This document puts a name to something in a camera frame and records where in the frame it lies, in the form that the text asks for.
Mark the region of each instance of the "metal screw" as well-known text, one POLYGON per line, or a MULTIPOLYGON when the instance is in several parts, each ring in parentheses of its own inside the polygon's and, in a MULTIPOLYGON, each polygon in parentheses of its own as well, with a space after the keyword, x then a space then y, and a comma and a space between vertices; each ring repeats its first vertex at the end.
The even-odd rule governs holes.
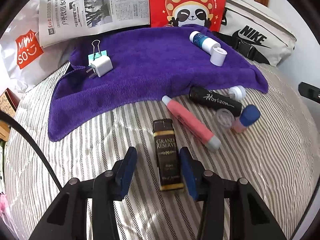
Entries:
POLYGON ((78 179, 77 179, 77 178, 72 178, 72 179, 69 180, 69 184, 71 184, 71 185, 74 185, 74 184, 76 184, 77 182, 78 182, 78 179))
POLYGON ((105 171, 104 176, 111 177, 113 175, 113 171, 105 171))
POLYGON ((206 176, 206 177, 211 177, 213 175, 213 172, 212 171, 209 171, 209 170, 205 170, 203 172, 203 175, 206 176))
POLYGON ((240 178, 240 179, 239 179, 239 182, 240 182, 242 185, 248 184, 248 180, 247 180, 246 178, 240 178))

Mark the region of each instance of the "red paper bag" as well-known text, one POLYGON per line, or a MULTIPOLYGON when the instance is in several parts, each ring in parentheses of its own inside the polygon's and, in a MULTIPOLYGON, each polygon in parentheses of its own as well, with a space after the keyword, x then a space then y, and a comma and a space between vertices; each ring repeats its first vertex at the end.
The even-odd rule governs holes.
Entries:
POLYGON ((219 31, 226 0, 150 0, 151 27, 198 24, 219 31))

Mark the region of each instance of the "nike logo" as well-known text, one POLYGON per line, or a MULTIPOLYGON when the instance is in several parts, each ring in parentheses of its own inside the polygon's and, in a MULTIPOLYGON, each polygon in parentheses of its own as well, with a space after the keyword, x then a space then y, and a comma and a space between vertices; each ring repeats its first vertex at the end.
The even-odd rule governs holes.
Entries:
POLYGON ((253 28, 249 27, 248 25, 246 27, 244 27, 242 30, 238 30, 238 31, 234 32, 232 37, 239 38, 239 39, 241 39, 249 44, 252 44, 252 45, 257 45, 257 46, 261 46, 261 47, 265 47, 265 48, 270 49, 270 47, 267 47, 267 46, 261 44, 262 42, 264 42, 267 39, 267 37, 264 36, 263 34, 259 33, 258 31, 254 30, 253 28), (242 34, 243 36, 245 36, 248 39, 241 38, 239 36, 239 34, 242 34))

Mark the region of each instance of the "pink object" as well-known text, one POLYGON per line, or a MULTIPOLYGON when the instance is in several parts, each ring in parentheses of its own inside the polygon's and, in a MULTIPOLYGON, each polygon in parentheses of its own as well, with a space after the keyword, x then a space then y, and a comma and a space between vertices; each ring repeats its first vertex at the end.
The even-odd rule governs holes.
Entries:
POLYGON ((182 124, 184 124, 193 133, 193 135, 196 136, 204 144, 204 146, 207 147, 209 151, 214 152, 220 148, 220 140, 191 112, 168 96, 164 96, 162 101, 167 106, 169 111, 182 124))
POLYGON ((7 195, 0 194, 0 213, 4 214, 5 209, 8 207, 7 195))
POLYGON ((247 127, 245 127, 241 122, 240 118, 237 118, 234 125, 232 126, 233 130, 235 130, 236 133, 242 133, 244 132, 247 127))

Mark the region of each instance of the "pink marker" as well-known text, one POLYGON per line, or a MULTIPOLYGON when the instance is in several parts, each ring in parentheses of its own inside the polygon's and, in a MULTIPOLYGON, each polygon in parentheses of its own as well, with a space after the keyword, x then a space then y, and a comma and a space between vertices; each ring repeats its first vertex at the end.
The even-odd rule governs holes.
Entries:
POLYGON ((220 140, 191 112, 168 96, 164 96, 162 101, 167 106, 169 111, 182 124, 184 124, 193 133, 193 135, 196 136, 204 144, 204 146, 207 147, 209 151, 215 152, 220 148, 220 140))

